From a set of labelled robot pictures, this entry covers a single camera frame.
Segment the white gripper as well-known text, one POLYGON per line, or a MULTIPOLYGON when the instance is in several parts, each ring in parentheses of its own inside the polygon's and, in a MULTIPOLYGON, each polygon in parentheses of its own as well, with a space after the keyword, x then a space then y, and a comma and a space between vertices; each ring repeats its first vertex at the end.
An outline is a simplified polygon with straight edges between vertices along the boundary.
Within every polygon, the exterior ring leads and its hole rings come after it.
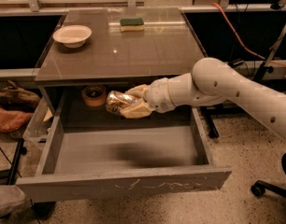
POLYGON ((175 109, 173 105, 169 89, 168 78, 161 78, 153 81, 150 85, 142 84, 135 86, 126 92, 137 98, 144 98, 145 101, 130 105, 121 110, 121 114, 127 119, 140 119, 149 116, 152 111, 165 113, 175 109))

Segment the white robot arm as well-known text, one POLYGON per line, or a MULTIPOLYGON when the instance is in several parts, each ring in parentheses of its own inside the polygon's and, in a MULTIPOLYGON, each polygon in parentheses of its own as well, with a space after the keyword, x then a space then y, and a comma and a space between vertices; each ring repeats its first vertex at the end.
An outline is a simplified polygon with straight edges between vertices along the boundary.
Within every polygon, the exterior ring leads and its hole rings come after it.
POLYGON ((215 58, 199 60, 190 73, 157 79, 126 93, 159 113, 180 105, 217 105, 229 100, 286 141, 286 94, 241 76, 215 58))

